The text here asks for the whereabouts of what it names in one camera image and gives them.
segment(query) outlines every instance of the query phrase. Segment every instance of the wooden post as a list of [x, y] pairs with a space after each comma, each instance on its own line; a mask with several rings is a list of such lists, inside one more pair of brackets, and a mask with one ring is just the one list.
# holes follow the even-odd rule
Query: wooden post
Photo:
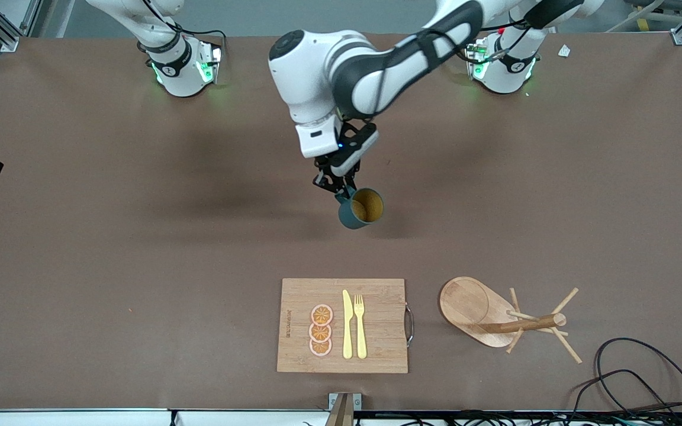
[[538, 322], [529, 320], [512, 321], [499, 324], [497, 328], [500, 333], [511, 333], [521, 328], [523, 330], [538, 330], [540, 328], [559, 327], [566, 323], [568, 323], [568, 318], [565, 318], [564, 314], [550, 314], [540, 317]]

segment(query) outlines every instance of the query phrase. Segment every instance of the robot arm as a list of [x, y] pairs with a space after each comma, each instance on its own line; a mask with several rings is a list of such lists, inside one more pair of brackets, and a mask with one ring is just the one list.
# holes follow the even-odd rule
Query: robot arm
[[[474, 40], [484, 24], [523, 1], [533, 5], [544, 2], [545, 7], [555, 3], [541, 13], [548, 15], [550, 10], [554, 17], [571, 15], [584, 2], [436, 0], [436, 14], [423, 29], [387, 51], [378, 51], [355, 31], [317, 34], [297, 30], [276, 41], [269, 57], [271, 73], [296, 123], [301, 153], [314, 157], [320, 170], [314, 184], [348, 196], [347, 186], [355, 187], [359, 159], [379, 137], [370, 119]], [[601, 1], [587, 0], [599, 5]], [[506, 53], [497, 52], [496, 57]], [[354, 128], [348, 122], [354, 118], [364, 120], [365, 125]]]
[[220, 49], [183, 34], [171, 18], [184, 7], [184, 0], [86, 1], [138, 38], [152, 60], [157, 81], [171, 95], [195, 95], [214, 82]]

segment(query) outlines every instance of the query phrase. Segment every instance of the fork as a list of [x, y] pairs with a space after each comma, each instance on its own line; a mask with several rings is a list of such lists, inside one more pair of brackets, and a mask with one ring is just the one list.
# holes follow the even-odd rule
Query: fork
[[362, 316], [365, 315], [362, 294], [354, 295], [354, 315], [357, 315], [357, 356], [365, 359], [368, 357], [368, 343], [365, 342], [365, 327], [362, 325]]

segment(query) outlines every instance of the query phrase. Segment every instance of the wooden dowel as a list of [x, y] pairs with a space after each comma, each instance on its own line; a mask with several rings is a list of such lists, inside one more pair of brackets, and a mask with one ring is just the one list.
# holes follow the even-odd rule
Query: wooden dowel
[[568, 319], [566, 319], [565, 315], [563, 314], [544, 315], [538, 319], [539, 319], [538, 322], [529, 320], [518, 320], [498, 324], [497, 326], [498, 332], [511, 333], [513, 331], [518, 331], [521, 328], [523, 330], [538, 330], [539, 328], [559, 327], [565, 325], [568, 322]]
[[514, 294], [514, 288], [509, 288], [509, 295], [512, 296], [512, 306], [515, 312], [520, 312], [520, 304], [517, 303], [517, 295]]
[[575, 294], [577, 293], [577, 291], [578, 291], [577, 288], [574, 288], [573, 291], [571, 291], [570, 294], [568, 294], [568, 296], [565, 297], [565, 299], [563, 299], [563, 300], [559, 303], [559, 305], [557, 305], [556, 308], [554, 308], [554, 310], [552, 311], [552, 313], [553, 313], [553, 314], [558, 314], [558, 313], [562, 312], [562, 308], [565, 307], [565, 305], [568, 304], [568, 302], [570, 302], [570, 300], [573, 298], [573, 296], [575, 296]]
[[[546, 333], [546, 334], [554, 334], [554, 332], [552, 331], [551, 328], [539, 328], [539, 329], [536, 330], [536, 331], [540, 331], [540, 332]], [[566, 331], [560, 331], [559, 333], [560, 333], [562, 336], [569, 336], [568, 332], [566, 332]]]
[[560, 334], [560, 332], [557, 330], [557, 327], [552, 327], [552, 332], [554, 333], [555, 336], [557, 336], [559, 341], [562, 342], [562, 345], [565, 346], [565, 349], [568, 350], [568, 353], [570, 354], [570, 356], [573, 357], [575, 362], [577, 362], [578, 364], [582, 364], [583, 360], [580, 359], [580, 356], [578, 356], [577, 353], [575, 353], [575, 351], [573, 350], [573, 347], [570, 346], [570, 343], [567, 342], [565, 337], [563, 337]]
[[520, 340], [520, 336], [523, 335], [523, 330], [522, 328], [517, 330], [517, 334], [514, 335], [514, 338], [512, 339], [512, 342], [509, 343], [509, 348], [507, 348], [507, 353], [512, 353], [512, 350], [514, 349], [514, 345], [517, 344], [517, 341]]
[[525, 315], [522, 312], [507, 311], [507, 315], [511, 315], [511, 316], [517, 317], [517, 318], [527, 319], [528, 321], [534, 321], [534, 322], [538, 322], [541, 320], [538, 317], [534, 317], [533, 315]]

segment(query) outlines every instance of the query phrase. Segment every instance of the knife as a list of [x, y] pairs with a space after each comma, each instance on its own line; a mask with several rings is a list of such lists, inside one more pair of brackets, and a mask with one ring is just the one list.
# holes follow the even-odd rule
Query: knife
[[348, 291], [343, 291], [343, 356], [345, 359], [352, 358], [352, 332], [349, 328], [349, 323], [354, 317], [354, 308], [352, 307], [352, 298], [349, 297]]

